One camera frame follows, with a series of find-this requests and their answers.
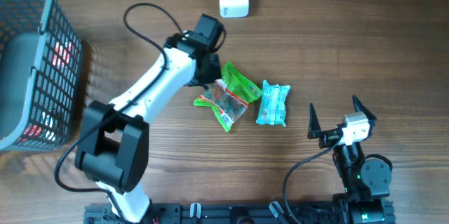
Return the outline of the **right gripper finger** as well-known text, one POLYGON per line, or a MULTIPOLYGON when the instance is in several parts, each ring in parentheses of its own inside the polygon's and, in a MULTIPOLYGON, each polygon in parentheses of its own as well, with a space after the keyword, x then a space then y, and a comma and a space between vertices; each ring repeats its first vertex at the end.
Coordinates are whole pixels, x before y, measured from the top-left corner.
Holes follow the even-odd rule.
POLYGON ((321 137, 321 126, 314 108, 314 104, 309 105, 309 128, 307 137, 308 139, 320 138, 321 137))
POLYGON ((356 95, 352 96, 353 106, 356 112, 363 112, 368 118, 368 123, 374 126, 377 121, 377 117, 357 98, 356 95))

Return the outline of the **green gummy candy bag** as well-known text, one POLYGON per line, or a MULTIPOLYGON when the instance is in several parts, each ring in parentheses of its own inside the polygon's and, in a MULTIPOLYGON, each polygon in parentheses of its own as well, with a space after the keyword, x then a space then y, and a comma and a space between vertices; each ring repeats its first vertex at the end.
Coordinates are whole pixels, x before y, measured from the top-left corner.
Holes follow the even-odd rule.
POLYGON ((208 85, 194 106, 209 107, 226 132, 245 113, 249 104, 262 96, 262 90, 240 73, 229 61, 221 69, 222 78, 208 85))

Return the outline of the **teal tissue pack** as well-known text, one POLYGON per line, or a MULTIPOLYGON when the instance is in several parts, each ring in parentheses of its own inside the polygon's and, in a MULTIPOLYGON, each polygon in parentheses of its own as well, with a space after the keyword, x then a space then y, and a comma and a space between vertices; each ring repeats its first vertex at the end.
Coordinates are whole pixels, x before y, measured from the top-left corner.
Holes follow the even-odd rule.
POLYGON ((262 82, 262 99, 256 123, 259 125, 286 126, 286 98, 290 85, 280 86, 262 82))

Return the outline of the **red snack sachet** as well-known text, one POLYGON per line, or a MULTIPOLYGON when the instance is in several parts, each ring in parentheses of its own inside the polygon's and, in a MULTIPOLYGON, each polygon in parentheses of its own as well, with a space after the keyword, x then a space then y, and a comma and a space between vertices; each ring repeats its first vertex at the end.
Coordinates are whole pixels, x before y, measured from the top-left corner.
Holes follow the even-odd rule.
POLYGON ((72 56, 72 43, 70 41, 60 44, 58 41, 54 45, 54 54, 52 59, 53 66, 57 68, 68 67, 72 56))

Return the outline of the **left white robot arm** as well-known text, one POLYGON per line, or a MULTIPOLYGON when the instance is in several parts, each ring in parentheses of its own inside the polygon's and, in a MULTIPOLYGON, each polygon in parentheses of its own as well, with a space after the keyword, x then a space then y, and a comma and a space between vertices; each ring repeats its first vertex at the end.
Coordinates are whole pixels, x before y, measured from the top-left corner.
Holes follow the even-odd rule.
POLYGON ((192 31, 168 37, 161 55, 125 93, 86 109, 75 167, 95 182, 109 203, 87 206, 85 223, 174 223, 177 210, 159 206, 144 192, 141 179, 149 159, 149 127, 184 86, 203 86, 221 77, 217 50, 224 25, 203 14, 192 31))

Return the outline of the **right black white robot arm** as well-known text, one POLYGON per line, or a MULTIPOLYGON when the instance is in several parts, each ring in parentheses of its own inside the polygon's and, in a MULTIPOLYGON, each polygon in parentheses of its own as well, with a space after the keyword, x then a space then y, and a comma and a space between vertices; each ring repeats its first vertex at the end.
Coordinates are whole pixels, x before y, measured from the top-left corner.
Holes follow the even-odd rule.
POLYGON ((344 192, 333 196, 330 219, 334 223, 396 222, 394 206, 387 200, 392 180, 392 162, 380 154, 364 154, 361 143, 373 133, 377 117, 356 95, 354 113, 343 116, 334 129, 322 130, 316 110, 309 106, 307 137, 317 138, 321 149, 333 151, 333 162, 344 192))

